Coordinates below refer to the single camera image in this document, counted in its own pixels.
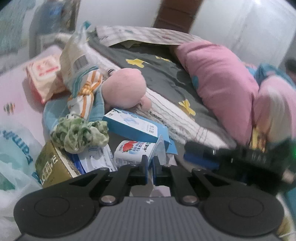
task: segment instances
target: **blue box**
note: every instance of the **blue box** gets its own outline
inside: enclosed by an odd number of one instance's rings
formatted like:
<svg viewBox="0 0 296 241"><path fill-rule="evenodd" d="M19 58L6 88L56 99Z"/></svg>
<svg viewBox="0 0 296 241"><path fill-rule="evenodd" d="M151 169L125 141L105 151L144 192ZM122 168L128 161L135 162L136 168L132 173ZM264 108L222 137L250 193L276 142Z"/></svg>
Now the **blue box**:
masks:
<svg viewBox="0 0 296 241"><path fill-rule="evenodd" d="M109 131L133 141L156 143L162 135L165 149L169 147L168 128L162 124L121 109L109 111L103 120L108 122Z"/></svg>

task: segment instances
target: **gray blanket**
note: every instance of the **gray blanket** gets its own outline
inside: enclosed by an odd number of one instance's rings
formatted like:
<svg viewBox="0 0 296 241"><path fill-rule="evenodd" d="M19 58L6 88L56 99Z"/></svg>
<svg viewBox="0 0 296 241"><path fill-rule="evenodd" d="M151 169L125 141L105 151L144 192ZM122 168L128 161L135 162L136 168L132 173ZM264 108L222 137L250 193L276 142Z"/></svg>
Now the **gray blanket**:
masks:
<svg viewBox="0 0 296 241"><path fill-rule="evenodd" d="M106 47L99 39L90 35L89 45L102 56L121 68L136 68L142 72L147 87L167 100L181 107L179 102L188 100L191 115L200 126L216 133L226 144L235 146L234 140L217 121L212 111L208 110L194 89L189 74L181 64L174 60L168 47L143 44L126 49L120 44Z"/></svg>

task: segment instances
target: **green scrunchie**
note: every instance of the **green scrunchie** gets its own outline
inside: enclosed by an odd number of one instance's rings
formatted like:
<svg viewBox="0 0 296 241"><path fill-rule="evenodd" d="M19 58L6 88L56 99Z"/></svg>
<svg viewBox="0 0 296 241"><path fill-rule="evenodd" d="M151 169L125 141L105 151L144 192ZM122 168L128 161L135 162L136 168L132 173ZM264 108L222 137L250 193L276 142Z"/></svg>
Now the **green scrunchie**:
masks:
<svg viewBox="0 0 296 241"><path fill-rule="evenodd" d="M109 142L106 121L87 122L83 118L62 117L50 134L52 142L69 153L80 153L87 146L105 146Z"/></svg>

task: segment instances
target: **yellow flower pattern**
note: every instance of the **yellow flower pattern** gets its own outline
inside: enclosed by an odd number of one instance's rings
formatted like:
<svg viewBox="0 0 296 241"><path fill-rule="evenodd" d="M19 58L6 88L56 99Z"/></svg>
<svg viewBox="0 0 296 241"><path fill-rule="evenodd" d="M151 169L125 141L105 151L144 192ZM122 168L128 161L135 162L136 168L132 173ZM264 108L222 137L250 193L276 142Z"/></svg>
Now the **yellow flower pattern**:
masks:
<svg viewBox="0 0 296 241"><path fill-rule="evenodd" d="M159 56L155 56L156 58L159 58L159 59L162 59L162 60L165 60L165 61L167 61L167 62L171 62L172 63L172 61L170 61L169 59L167 59L167 58L162 58L162 57L159 57Z"/></svg>
<svg viewBox="0 0 296 241"><path fill-rule="evenodd" d="M138 66L138 67L140 67L140 68L144 68L144 65L143 65L143 63L147 63L147 62L145 62L145 61L143 61L143 60L140 60L140 59L127 59L126 58L126 62L128 63L128 64L132 64L132 65L136 65L136 66Z"/></svg>
<svg viewBox="0 0 296 241"><path fill-rule="evenodd" d="M182 102L179 102L179 105L182 106L182 110L188 115L193 115L195 116L195 111L193 109L190 108L190 103L189 101L186 99L186 100L183 100Z"/></svg>

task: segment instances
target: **barcode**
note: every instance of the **barcode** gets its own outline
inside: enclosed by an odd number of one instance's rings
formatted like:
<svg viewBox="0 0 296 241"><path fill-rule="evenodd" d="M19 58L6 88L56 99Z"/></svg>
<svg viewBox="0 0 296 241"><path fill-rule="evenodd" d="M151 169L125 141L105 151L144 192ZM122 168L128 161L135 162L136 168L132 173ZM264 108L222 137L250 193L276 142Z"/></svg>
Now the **barcode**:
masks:
<svg viewBox="0 0 296 241"><path fill-rule="evenodd" d="M83 68L86 65L88 65L88 61L87 61L85 55L82 55L81 57L76 59L76 61L74 62L74 65L73 65L74 71L77 72L78 70L80 70L81 68Z"/></svg>

